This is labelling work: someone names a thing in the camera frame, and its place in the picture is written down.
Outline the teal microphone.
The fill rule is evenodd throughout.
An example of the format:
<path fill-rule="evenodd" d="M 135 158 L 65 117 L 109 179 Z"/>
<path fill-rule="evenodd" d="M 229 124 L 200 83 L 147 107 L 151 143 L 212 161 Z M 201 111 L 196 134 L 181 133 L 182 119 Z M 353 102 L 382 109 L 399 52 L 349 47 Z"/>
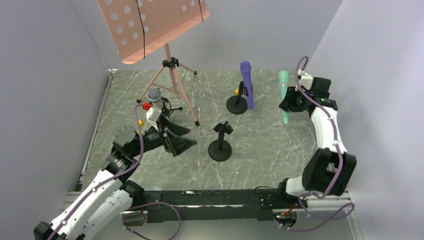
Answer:
<path fill-rule="evenodd" d="M 280 99 L 281 99 L 281 101 L 283 101 L 286 97 L 287 90 L 288 90 L 288 87 L 289 87 L 289 74 L 286 70 L 281 70 L 278 73 L 278 84 L 279 84 Z M 289 124 L 289 113 L 282 110 L 281 115 L 282 115 L 283 123 L 285 125 L 288 125 Z"/>

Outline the glitter silver microphone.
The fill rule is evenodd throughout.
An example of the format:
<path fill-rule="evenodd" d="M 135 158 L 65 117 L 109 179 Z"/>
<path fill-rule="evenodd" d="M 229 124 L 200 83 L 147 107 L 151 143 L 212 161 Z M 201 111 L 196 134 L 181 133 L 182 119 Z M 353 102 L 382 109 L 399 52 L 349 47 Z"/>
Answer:
<path fill-rule="evenodd" d="M 158 87 L 152 87 L 147 91 L 147 99 L 156 108 L 160 110 L 164 109 L 165 104 L 163 101 L 162 92 Z"/>

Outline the black round-base mic stand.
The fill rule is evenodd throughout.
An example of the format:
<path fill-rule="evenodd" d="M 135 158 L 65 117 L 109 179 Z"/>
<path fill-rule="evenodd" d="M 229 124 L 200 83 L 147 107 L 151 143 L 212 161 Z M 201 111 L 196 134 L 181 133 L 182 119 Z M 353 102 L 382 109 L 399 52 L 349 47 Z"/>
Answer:
<path fill-rule="evenodd" d="M 237 89 L 239 89 L 238 96 L 236 96 L 235 94 L 233 96 L 231 96 L 226 101 L 226 108 L 232 114 L 241 115 L 241 114 L 245 113 L 248 109 L 247 100 L 243 97 L 243 95 L 244 95 L 244 82 L 243 81 L 240 81 Z"/>

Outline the purple microphone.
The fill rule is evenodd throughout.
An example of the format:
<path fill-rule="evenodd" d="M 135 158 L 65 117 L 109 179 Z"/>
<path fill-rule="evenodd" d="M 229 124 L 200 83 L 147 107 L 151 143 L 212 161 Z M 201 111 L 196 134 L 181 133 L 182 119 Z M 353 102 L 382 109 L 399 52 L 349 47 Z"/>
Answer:
<path fill-rule="evenodd" d="M 240 63 L 240 73 L 243 79 L 244 95 L 246 96 L 247 108 L 249 110 L 254 109 L 254 97 L 253 97 L 253 84 L 252 84 L 252 67 L 249 61 L 242 61 Z"/>

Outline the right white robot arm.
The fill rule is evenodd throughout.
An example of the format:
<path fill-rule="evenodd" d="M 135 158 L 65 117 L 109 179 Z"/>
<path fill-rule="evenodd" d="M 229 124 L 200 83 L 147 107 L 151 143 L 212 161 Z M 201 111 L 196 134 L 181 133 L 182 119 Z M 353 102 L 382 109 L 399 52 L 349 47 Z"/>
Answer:
<path fill-rule="evenodd" d="M 279 104 L 285 112 L 307 112 L 317 142 L 317 150 L 302 175 L 286 181 L 285 192 L 290 196 L 341 196 L 357 165 L 356 157 L 343 144 L 337 123 L 338 106 L 330 99 L 330 86 L 327 78 L 299 76 L 296 86 L 287 89 Z"/>

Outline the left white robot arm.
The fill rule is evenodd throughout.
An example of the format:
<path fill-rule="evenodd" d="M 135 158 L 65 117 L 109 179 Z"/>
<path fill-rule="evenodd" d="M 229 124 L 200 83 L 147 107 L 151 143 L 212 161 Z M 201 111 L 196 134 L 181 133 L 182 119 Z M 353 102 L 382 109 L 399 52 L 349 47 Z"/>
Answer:
<path fill-rule="evenodd" d="M 129 178 L 144 153 L 164 147 L 179 156 L 197 141 L 185 135 L 190 129 L 160 116 L 155 125 L 140 133 L 123 126 L 112 143 L 111 154 L 88 187 L 60 215 L 40 222 L 33 230 L 36 240 L 91 240 L 123 211 L 145 204 L 144 189 Z"/>

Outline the pink music stand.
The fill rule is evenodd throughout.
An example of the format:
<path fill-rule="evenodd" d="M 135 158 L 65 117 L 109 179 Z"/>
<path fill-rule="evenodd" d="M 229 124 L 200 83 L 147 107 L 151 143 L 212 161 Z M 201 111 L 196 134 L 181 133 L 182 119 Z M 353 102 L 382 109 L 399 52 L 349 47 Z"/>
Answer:
<path fill-rule="evenodd" d="M 114 40 L 122 63 L 139 62 L 161 47 L 166 59 L 137 98 L 141 103 L 157 77 L 164 69 L 169 70 L 172 87 L 169 91 L 184 99 L 196 126 L 199 120 L 183 87 L 183 79 L 177 68 L 197 74 L 197 71 L 181 63 L 171 55 L 169 43 L 204 22 L 210 13 L 204 0 L 99 0 L 97 4 Z"/>

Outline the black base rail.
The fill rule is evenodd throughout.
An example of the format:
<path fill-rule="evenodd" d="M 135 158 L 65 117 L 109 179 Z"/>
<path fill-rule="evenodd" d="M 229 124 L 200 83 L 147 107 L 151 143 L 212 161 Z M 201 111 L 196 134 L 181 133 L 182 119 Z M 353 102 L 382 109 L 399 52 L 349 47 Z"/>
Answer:
<path fill-rule="evenodd" d="M 256 219 L 271 221 L 274 215 L 297 205 L 282 190 L 255 189 L 146 190 L 131 209 L 122 213 L 128 226 L 167 221 Z"/>

